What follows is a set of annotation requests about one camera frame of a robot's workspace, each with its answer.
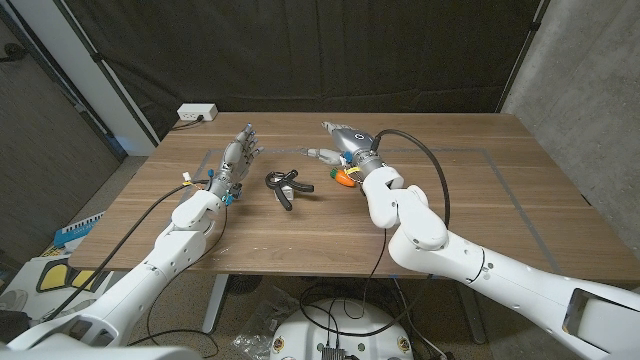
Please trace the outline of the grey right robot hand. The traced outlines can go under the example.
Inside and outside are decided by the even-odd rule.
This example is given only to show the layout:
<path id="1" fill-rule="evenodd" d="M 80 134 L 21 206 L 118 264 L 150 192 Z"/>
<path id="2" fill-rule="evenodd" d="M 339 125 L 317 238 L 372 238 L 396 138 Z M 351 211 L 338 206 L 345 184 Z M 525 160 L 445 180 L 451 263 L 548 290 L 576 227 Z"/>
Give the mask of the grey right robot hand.
<path id="1" fill-rule="evenodd" d="M 328 165 L 358 167 L 362 178 L 385 166 L 378 153 L 372 149 L 374 139 L 370 134 L 344 124 L 323 122 L 322 126 L 331 135 L 338 150 L 303 148 L 303 155 L 319 159 Z"/>

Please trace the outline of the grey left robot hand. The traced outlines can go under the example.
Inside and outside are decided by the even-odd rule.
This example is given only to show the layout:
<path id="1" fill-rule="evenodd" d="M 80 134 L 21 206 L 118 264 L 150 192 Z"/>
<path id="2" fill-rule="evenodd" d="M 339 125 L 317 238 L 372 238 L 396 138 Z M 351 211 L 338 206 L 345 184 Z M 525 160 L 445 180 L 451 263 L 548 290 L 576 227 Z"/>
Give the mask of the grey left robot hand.
<path id="1" fill-rule="evenodd" d="M 232 193 L 232 188 L 247 176 L 254 158 L 264 150 L 263 147 L 256 146 L 257 142 L 255 131 L 248 123 L 227 145 L 207 190 L 225 200 Z"/>

